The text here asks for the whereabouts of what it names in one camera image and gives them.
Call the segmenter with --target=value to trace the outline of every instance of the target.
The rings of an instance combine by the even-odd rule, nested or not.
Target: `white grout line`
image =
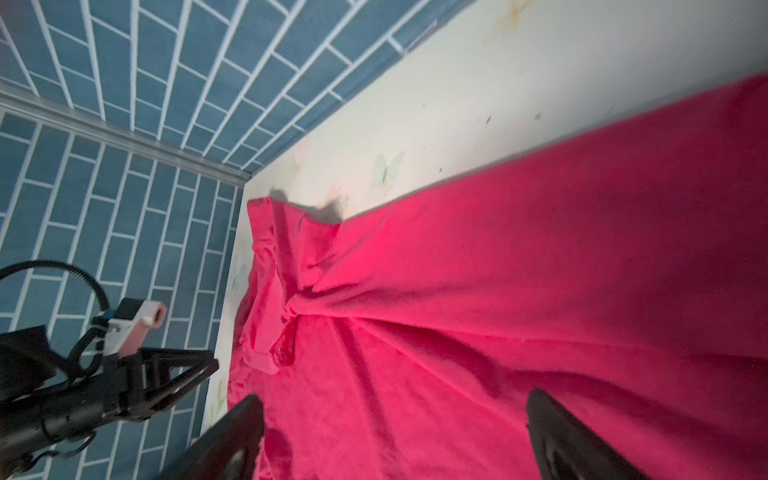
[[[346,57],[346,55],[344,55],[342,52],[336,50],[336,47],[334,47],[333,45],[328,44],[328,51],[331,52],[332,54],[334,54],[336,57],[339,57],[339,59],[341,61],[343,61],[344,63],[346,63],[347,65],[351,65],[352,64],[352,61],[349,60]]]
[[[266,0],[266,2],[272,5],[276,10],[280,10],[280,13],[286,17],[288,16],[288,9],[283,7],[280,3],[276,2],[276,0]]]
[[[176,44],[174,45],[174,55],[170,60],[170,74],[168,75],[167,87],[165,88],[165,98],[163,99],[163,111],[160,115],[159,128],[157,131],[157,140],[163,133],[163,126],[165,125],[165,115],[168,113],[168,104],[170,102],[170,91],[174,89],[174,80],[176,79],[176,70],[179,65],[179,57],[181,56],[181,45],[184,43],[184,33],[187,31],[187,23],[190,20],[190,11],[192,9],[192,0],[184,0],[184,5],[181,7],[181,20],[179,24],[179,32],[176,35]]]
[[[298,101],[297,99],[290,97],[288,94],[283,95],[283,98],[291,102],[292,104],[296,105],[297,107],[304,108],[304,104]]]
[[[339,20],[338,23],[333,27],[333,29],[328,32],[328,35],[323,39],[322,42],[320,42],[320,45],[318,45],[317,48],[315,48],[315,51],[312,52],[309,58],[304,62],[304,65],[302,65],[301,69],[298,70],[298,72],[295,73],[295,75],[288,81],[288,83],[283,86],[283,90],[280,91],[279,94],[272,100],[272,103],[267,105],[266,109],[261,113],[261,115],[257,118],[257,120],[253,123],[254,127],[251,127],[245,135],[243,135],[240,140],[235,144],[235,146],[232,149],[232,152],[236,151],[237,148],[243,144],[244,140],[248,138],[248,135],[251,134],[253,129],[255,128],[255,125],[259,124],[271,111],[273,108],[275,108],[275,105],[280,101],[281,97],[285,95],[290,89],[301,79],[301,77],[304,75],[304,73],[310,69],[312,64],[315,62],[315,60],[327,49],[328,45],[331,44],[331,41],[352,21],[353,18],[355,18],[355,15],[357,15],[357,12],[365,6],[367,0],[360,0],[357,2],[352,8],[346,11],[344,16]],[[300,115],[306,111],[308,111],[309,108],[304,108],[295,118],[300,117]],[[267,147],[269,147],[272,143],[275,142],[275,140],[288,128],[290,128],[290,123],[288,123],[278,134],[276,134],[272,139],[267,141],[267,143],[262,147],[262,151],[266,150]],[[247,165],[249,165],[253,160],[261,155],[261,153],[257,154],[255,157],[250,159],[250,161],[246,162],[241,168],[245,168]],[[226,158],[224,158],[224,161],[228,161],[232,154],[230,153]]]
[[[321,91],[321,92],[320,92],[320,93],[319,93],[317,96],[315,96],[315,98],[314,98],[314,99],[313,99],[313,100],[312,100],[312,101],[311,101],[309,104],[307,104],[307,106],[304,108],[304,110],[302,110],[302,111],[300,111],[299,113],[297,113],[296,115],[294,115],[293,119],[291,119],[291,121],[290,121],[290,122],[289,122],[289,123],[288,123],[288,124],[287,124],[285,127],[281,128],[281,129],[280,129],[280,131],[279,131],[279,132],[277,132],[277,133],[275,134],[275,136],[274,136],[274,137],[273,137],[271,140],[269,140],[269,141],[268,141],[268,142],[267,142],[267,143],[266,143],[266,144],[265,144],[265,145],[262,147],[262,152],[264,152],[264,151],[265,151],[265,150],[266,150],[266,149],[267,149],[267,148],[268,148],[268,147],[269,147],[271,144],[273,144],[273,143],[274,143],[274,142],[275,142],[275,141],[276,141],[278,138],[280,138],[280,136],[281,136],[281,135],[283,135],[283,133],[285,133],[285,132],[286,132],[286,131],[287,131],[289,128],[291,128],[291,126],[293,126],[293,122],[295,122],[296,120],[298,120],[299,118],[301,118],[301,117],[302,117],[302,116],[303,116],[303,115],[304,115],[306,112],[308,112],[308,111],[309,111],[309,110],[310,110],[312,107],[314,107],[314,106],[315,106],[315,105],[316,105],[316,104],[317,104],[317,103],[318,103],[320,100],[322,100],[322,99],[323,99],[323,98],[324,98],[324,97],[325,97],[325,96],[326,96],[326,95],[327,95],[329,92],[333,91],[333,89],[334,89],[334,88],[335,88],[335,87],[336,87],[338,84],[340,84],[342,81],[344,81],[344,79],[346,79],[346,77],[347,77],[347,76],[348,76],[350,73],[352,73],[353,71],[355,71],[355,69],[356,69],[356,68],[358,68],[358,67],[359,67],[359,66],[360,66],[360,65],[361,65],[361,64],[362,64],[364,61],[366,61],[366,60],[367,60],[367,59],[368,59],[368,58],[369,58],[369,57],[370,57],[370,56],[373,54],[373,52],[375,52],[375,51],[376,51],[376,50],[377,50],[379,47],[381,47],[381,45],[383,45],[383,44],[384,44],[384,42],[386,42],[386,41],[387,41],[387,38],[389,38],[390,36],[392,36],[392,34],[393,34],[394,32],[398,31],[398,30],[399,30],[399,29],[400,29],[400,28],[401,28],[401,27],[402,27],[402,26],[403,26],[403,25],[404,25],[406,22],[409,22],[409,21],[411,20],[411,18],[413,18],[413,17],[414,17],[414,16],[415,16],[417,13],[419,13],[419,12],[421,11],[421,9],[422,9],[422,8],[424,8],[424,6],[425,6],[427,3],[429,3],[429,1],[430,1],[430,0],[419,0],[418,2],[416,2],[416,4],[415,4],[415,5],[413,5],[413,6],[410,8],[410,10],[408,10],[408,11],[406,12],[406,14],[405,14],[405,15],[403,15],[402,17],[400,17],[400,19],[399,19],[397,22],[395,22],[394,24],[392,24],[392,25],[389,27],[389,29],[387,30],[387,32],[385,32],[385,34],[384,34],[384,35],[383,35],[381,38],[379,38],[379,40],[375,41],[375,42],[374,42],[372,45],[370,45],[370,46],[369,46],[369,47],[368,47],[368,48],[367,48],[367,49],[366,49],[366,50],[365,50],[365,51],[362,53],[362,55],[360,55],[360,56],[357,58],[357,60],[355,60],[355,61],[354,61],[354,62],[353,62],[351,65],[347,66],[346,70],[345,70],[345,71],[343,71],[343,72],[341,73],[341,75],[339,75],[338,77],[336,77],[336,80],[332,81],[332,82],[331,82],[331,83],[330,83],[330,84],[329,84],[327,87],[325,87],[325,88],[323,89],[323,91]],[[364,0],[361,0],[360,2],[358,2],[358,3],[356,3],[356,4],[355,4],[355,7],[358,7],[358,6],[362,6],[362,4],[364,4],[364,3],[365,3],[365,1],[364,1]],[[326,40],[328,41],[328,43],[330,43],[330,41],[332,40],[332,38],[327,38]],[[323,48],[323,46],[324,46],[324,45],[320,45],[320,47],[318,48],[318,50],[321,50],[321,49]],[[295,76],[295,77],[294,77],[294,78],[293,78],[293,79],[292,79],[292,80],[291,80],[291,81],[290,81],[290,82],[289,82],[289,83],[286,85],[286,87],[283,89],[283,91],[281,91],[281,92],[280,92],[280,94],[285,94],[285,92],[287,92],[287,91],[288,91],[288,90],[289,90],[289,89],[290,89],[290,88],[293,86],[293,84],[294,84],[294,83],[296,83],[296,81],[298,81],[298,78],[297,78],[298,76],[299,76],[299,75],[297,74],[297,75],[296,75],[296,76]],[[271,109],[274,107],[274,105],[275,105],[275,104],[276,104],[276,102],[275,102],[275,101],[273,101],[273,102],[272,102],[272,104],[271,104],[271,105],[268,107],[268,109],[267,109],[267,110],[264,112],[264,114],[267,114],[269,111],[271,111]],[[244,140],[245,138],[247,138],[247,136],[248,136],[248,135],[250,135],[250,132],[251,132],[252,130],[253,130],[253,129],[251,128],[251,130],[249,130],[248,132],[246,132],[246,133],[245,133],[245,135],[244,135],[244,136],[243,136],[243,137],[240,139],[240,142],[239,142],[238,144],[236,144],[236,145],[235,145],[235,148],[239,147],[239,146],[240,146],[240,145],[243,143],[243,140]],[[246,167],[248,167],[248,165],[250,165],[250,164],[251,164],[251,163],[253,163],[253,162],[261,163],[261,162],[258,162],[258,160],[257,160],[257,158],[259,157],[259,155],[261,155],[261,153],[259,153],[257,156],[255,156],[254,158],[252,158],[252,159],[250,160],[250,162],[248,162],[248,163],[244,164],[244,165],[242,166],[242,169],[245,169]]]
[[[216,19],[219,22],[221,22],[221,23],[223,23],[225,25],[229,25],[230,24],[230,19],[228,19],[224,15],[220,14],[219,12],[214,10],[212,7],[206,5],[204,2],[200,2],[200,0],[194,0],[194,4],[197,5],[198,7],[202,8],[206,12],[210,13],[212,16],[216,17]]]
[[[16,80],[11,80],[10,78],[6,78],[6,77],[0,76],[0,81],[3,82],[3,83],[11,84],[11,85],[16,85],[17,87],[24,88],[25,90],[31,90],[29,85],[18,83]]]
[[[50,29],[51,29],[51,31],[55,31],[56,33],[58,33],[58,34],[59,34],[59,35],[61,35],[62,37],[65,37],[65,38],[69,38],[70,40],[72,40],[72,41],[73,41],[73,42],[75,42],[75,43],[79,43],[80,45],[83,45],[83,46],[85,46],[85,47],[88,47],[88,42],[87,42],[87,41],[85,41],[85,40],[83,40],[83,39],[81,39],[81,38],[75,37],[75,36],[74,36],[73,34],[71,34],[71,33],[67,33],[66,31],[64,31],[64,30],[61,30],[60,28],[56,28],[55,26],[53,26],[53,25],[50,25],[50,24],[48,25],[48,28],[50,28]]]
[[[30,141],[27,140],[26,138],[21,138],[21,137],[15,136],[15,135],[6,134],[4,131],[0,131],[0,137],[10,138],[11,140],[15,140],[17,142],[21,142],[21,143],[27,144],[27,145],[30,144]]]
[[[0,31],[2,31],[2,34],[5,38],[8,39],[6,42],[8,44],[8,47],[11,48],[11,51],[13,52],[13,56],[18,62],[19,67],[22,68],[22,73],[24,74],[24,78],[27,79],[29,82],[29,87],[32,89],[32,93],[34,93],[37,96],[40,96],[38,93],[38,88],[35,86],[35,83],[32,81],[32,78],[29,76],[29,70],[27,70],[27,65],[25,65],[24,60],[22,60],[22,56],[18,53],[18,49],[16,48],[16,43],[13,41],[13,38],[11,38],[11,32],[8,31],[8,29],[5,27],[5,22],[2,18],[0,18]]]
[[[147,77],[152,78],[153,80],[159,81],[163,85],[168,84],[168,80],[165,80],[164,78],[160,78],[160,77],[158,77],[155,74],[151,74],[150,72],[148,72],[148,71],[146,71],[146,70],[144,70],[142,68],[139,68],[138,66],[136,67],[136,71],[138,73],[142,74],[142,75],[146,75]]]
[[[187,67],[185,64],[183,64],[181,62],[178,63],[178,67],[180,67],[182,70],[186,70],[186,71],[190,72],[195,77],[202,78],[205,81],[208,80],[208,78],[205,75],[201,74],[199,71],[193,69],[192,67]]]
[[[176,276],[175,276],[175,280],[174,280],[174,285],[175,286],[177,286],[178,283],[179,283],[179,278],[180,278],[180,275],[181,275],[181,267],[182,267],[182,265],[184,265],[184,254],[187,252],[187,238],[189,237],[190,226],[192,224],[190,222],[190,220],[191,220],[192,214],[194,212],[195,202],[197,202],[197,189],[200,187],[200,179],[201,179],[201,176],[198,175],[197,176],[197,180],[195,181],[194,194],[192,195],[192,208],[190,208],[190,217],[189,217],[189,219],[187,219],[187,229],[184,232],[184,244],[181,247],[181,254],[179,256],[179,266],[176,269]],[[177,293],[178,293],[178,289],[174,288],[174,291],[170,295],[170,305],[168,306],[168,317],[169,317],[169,319],[170,319],[170,312],[173,309],[173,305],[174,305],[174,301],[176,300],[176,294]],[[192,322],[190,321],[187,324],[187,335],[189,334],[189,328],[191,327],[191,325],[192,325]],[[168,339],[168,329],[165,329],[165,331],[163,332],[163,342],[161,344],[163,347],[165,347],[165,343],[166,343],[167,339]],[[172,424],[173,424],[173,416],[171,416],[170,420],[168,421],[168,427],[167,427],[167,429],[165,431],[165,442],[163,443],[163,455],[160,458],[160,465],[163,465],[165,463],[165,455],[168,453],[168,439],[170,438],[170,426]]]
[[[281,54],[277,53],[277,50],[273,51],[271,55],[274,58],[277,58],[281,62],[283,62],[287,67],[291,68],[293,71],[299,71],[299,67],[296,66],[292,61],[288,60],[287,58],[283,57]]]
[[[36,124],[35,125],[35,131],[32,134],[32,144],[27,147],[27,153],[24,156],[24,161],[22,163],[22,168],[18,172],[18,178],[22,179],[26,177],[27,170],[29,169],[29,162],[32,159],[32,152],[34,151],[35,142],[38,141],[38,138],[40,137],[40,130],[42,130],[42,124]],[[8,226],[11,224],[11,221],[13,220],[13,213],[16,210],[16,204],[18,203],[18,196],[22,192],[22,185],[24,184],[23,181],[16,181],[16,185],[13,187],[13,193],[11,193],[11,200],[8,202],[8,209],[6,211],[7,219],[5,222],[2,223],[2,227],[0,227],[0,246],[2,246],[5,242],[5,236],[8,234]],[[17,303],[16,303],[16,309],[13,313],[13,318],[11,319],[11,326],[9,331],[12,332],[16,329],[16,325],[18,325],[18,317],[22,312],[22,305],[24,304],[24,299],[27,295],[27,290],[29,288],[29,277],[31,275],[31,270],[26,270],[24,272],[24,283],[22,284],[22,292],[18,297]]]
[[[151,103],[149,103],[148,101],[146,101],[146,100],[144,100],[144,99],[142,99],[142,98],[136,98],[136,101],[137,101],[138,103],[140,103],[140,104],[145,104],[145,105],[147,105],[148,107],[152,107],[152,108],[154,108],[155,110],[159,110],[159,111],[162,111],[162,110],[163,110],[162,108],[158,107],[157,105],[155,105],[155,104],[151,104]]]
[[[162,18],[158,17],[154,13],[150,12],[146,8],[139,7],[139,12],[142,15],[146,16],[147,18],[150,18],[150,19],[154,20],[155,22],[159,23],[160,25],[163,25],[165,28],[167,28],[168,30],[171,30],[173,33],[178,35],[179,31],[176,29],[176,27],[174,27],[170,23],[166,22]],[[184,16],[184,8],[181,9],[181,12],[182,12],[181,15],[183,17]]]
[[[131,110],[129,110],[128,108],[126,108],[126,107],[121,107],[120,105],[115,105],[115,104],[112,104],[112,103],[110,103],[110,102],[108,102],[108,101],[106,101],[106,100],[104,101],[104,104],[105,104],[105,105],[109,105],[109,106],[110,106],[110,107],[112,107],[112,108],[117,108],[118,110],[124,111],[124,112],[126,112],[126,113],[129,113],[129,114],[131,113]]]
[[[35,10],[35,17],[38,19],[38,24],[40,25],[40,30],[42,30],[43,38],[45,39],[45,44],[48,46],[48,50],[51,51],[51,59],[53,60],[53,66],[56,70],[56,75],[58,75],[58,81],[61,84],[61,90],[64,92],[64,97],[67,100],[67,106],[69,108],[74,108],[72,105],[72,98],[69,96],[69,89],[67,88],[67,82],[64,80],[64,74],[61,72],[61,64],[58,61],[58,55],[56,54],[56,49],[53,46],[53,40],[51,39],[51,32],[46,28],[47,25],[45,23],[45,15],[43,14],[43,9],[40,7],[40,0],[30,0],[32,3],[32,8]]]
[[[250,75],[250,72],[248,70],[246,70],[243,67],[240,67],[238,64],[236,64],[235,62],[231,61],[229,58],[222,58],[221,59],[221,63],[229,65],[230,67],[234,68],[235,70],[237,70],[241,74],[245,75],[246,77],[248,75]]]
[[[85,37],[88,41],[85,45],[88,47],[88,52],[91,54],[91,73],[94,75],[94,83],[96,84],[96,99],[98,101],[99,116],[101,120],[106,121],[107,117],[104,114],[104,95],[101,92],[101,75],[99,73],[98,58],[96,57],[96,41],[94,39],[94,26],[91,22],[91,7],[88,4],[88,0],[80,0],[80,9],[83,13],[83,22],[85,25]]]
[[[389,46],[394,48],[395,51],[397,51],[397,53],[399,53],[401,57],[406,54],[406,50],[391,35],[387,37],[386,40],[387,40],[387,43],[389,43]]]
[[[240,89],[240,93],[237,94],[237,97],[235,98],[235,101],[232,102],[232,105],[235,105],[235,108],[231,108],[227,114],[224,116],[224,119],[221,121],[221,125],[219,125],[218,129],[216,130],[216,134],[214,135],[213,140],[208,145],[208,148],[205,150],[204,154],[207,155],[208,151],[210,150],[211,146],[213,146],[214,141],[218,138],[219,135],[221,135],[221,131],[224,129],[224,126],[227,124],[227,122],[232,117],[232,114],[237,109],[237,105],[240,103],[241,100],[245,98],[245,94],[250,88],[250,86],[253,84],[253,81],[256,80],[256,77],[259,76],[259,73],[261,73],[261,70],[264,68],[264,65],[266,64],[266,61],[270,58],[270,52],[275,49],[275,47],[280,43],[281,40],[283,40],[283,36],[288,32],[288,29],[293,24],[293,21],[296,20],[296,17],[299,15],[299,12],[301,11],[302,7],[306,3],[306,0],[298,0],[293,5],[293,8],[291,9],[290,13],[286,17],[286,19],[283,21],[283,24],[280,26],[280,28],[277,30],[277,33],[272,38],[272,41],[270,44],[266,47],[266,50],[264,53],[262,53],[261,58],[259,59],[259,62],[256,64],[256,67],[254,68],[253,72],[251,72],[250,77],[245,82],[243,87]]]
[[[75,225],[70,225],[69,223],[61,223],[61,222],[48,222],[49,227],[59,227],[59,228],[68,228],[69,230],[77,230],[78,228]]]
[[[205,105],[208,105],[209,107],[211,107],[211,108],[215,109],[215,110],[218,110],[218,111],[220,111],[220,112],[221,112],[221,113],[223,113],[223,114],[226,114],[226,113],[228,112],[228,110],[225,110],[224,108],[222,108],[222,107],[220,107],[220,106],[218,106],[218,105],[212,104],[212,103],[210,103],[209,101],[204,101],[203,103],[204,103]]]
[[[94,22],[96,25],[101,25],[102,27],[106,28],[107,30],[116,33],[120,35],[122,38],[126,38],[128,40],[131,40],[131,36],[124,31],[120,30],[119,28],[113,27],[112,25],[109,25],[104,20],[101,20],[100,18],[94,17],[91,15],[91,21]]]

